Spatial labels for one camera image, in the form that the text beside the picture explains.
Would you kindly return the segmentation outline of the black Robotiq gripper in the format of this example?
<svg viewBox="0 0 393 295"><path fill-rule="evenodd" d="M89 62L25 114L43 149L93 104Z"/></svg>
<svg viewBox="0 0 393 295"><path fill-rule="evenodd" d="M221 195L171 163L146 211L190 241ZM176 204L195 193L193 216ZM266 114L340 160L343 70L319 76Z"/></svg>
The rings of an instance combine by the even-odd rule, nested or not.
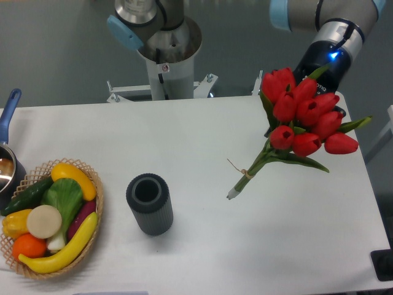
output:
<svg viewBox="0 0 393 295"><path fill-rule="evenodd" d="M317 41L308 47L294 70L296 82L299 84L314 70L325 65L329 65L329 68L317 78L317 92L336 92L351 65L351 57L344 49L336 48L330 41ZM339 106L335 106L333 112L340 118L346 116L346 111Z"/></svg>

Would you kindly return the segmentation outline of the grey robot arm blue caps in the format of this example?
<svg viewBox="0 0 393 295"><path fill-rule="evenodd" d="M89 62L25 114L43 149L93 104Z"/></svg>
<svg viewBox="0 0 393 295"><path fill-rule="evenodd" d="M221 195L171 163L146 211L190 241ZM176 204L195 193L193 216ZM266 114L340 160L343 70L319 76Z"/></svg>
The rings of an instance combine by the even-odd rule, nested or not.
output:
<svg viewBox="0 0 393 295"><path fill-rule="evenodd" d="M317 80L317 92L335 92L383 7L384 1L271 1L274 27L317 32L294 70L296 81L329 64ZM202 35L185 16L182 1L116 1L107 27L119 43L145 60L153 100L209 95L216 76L208 75L200 84L194 81L194 58Z"/></svg>

